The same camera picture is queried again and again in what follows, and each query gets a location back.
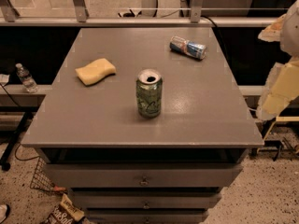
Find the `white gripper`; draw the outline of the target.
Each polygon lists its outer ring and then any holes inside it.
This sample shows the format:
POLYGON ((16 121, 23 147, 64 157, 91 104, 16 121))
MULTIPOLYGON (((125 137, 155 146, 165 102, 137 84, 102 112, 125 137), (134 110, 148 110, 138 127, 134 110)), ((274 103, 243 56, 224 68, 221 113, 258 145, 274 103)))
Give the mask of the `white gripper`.
MULTIPOLYGON (((258 38, 266 42, 278 42, 280 49, 292 57, 299 56, 299 0, 286 14, 261 30, 258 38)), ((256 115, 260 120, 277 117, 292 100, 299 96, 299 61, 275 63, 270 70, 260 96, 256 115)))

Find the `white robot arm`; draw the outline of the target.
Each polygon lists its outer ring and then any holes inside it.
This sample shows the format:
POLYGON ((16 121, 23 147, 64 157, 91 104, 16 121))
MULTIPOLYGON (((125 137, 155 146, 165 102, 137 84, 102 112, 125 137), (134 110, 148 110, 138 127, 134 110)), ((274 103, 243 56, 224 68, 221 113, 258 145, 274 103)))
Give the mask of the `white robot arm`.
POLYGON ((258 119, 271 120, 299 96, 299 0, 263 29, 258 38, 277 41, 280 49, 291 56, 287 63, 275 63, 271 68, 258 102, 258 119))

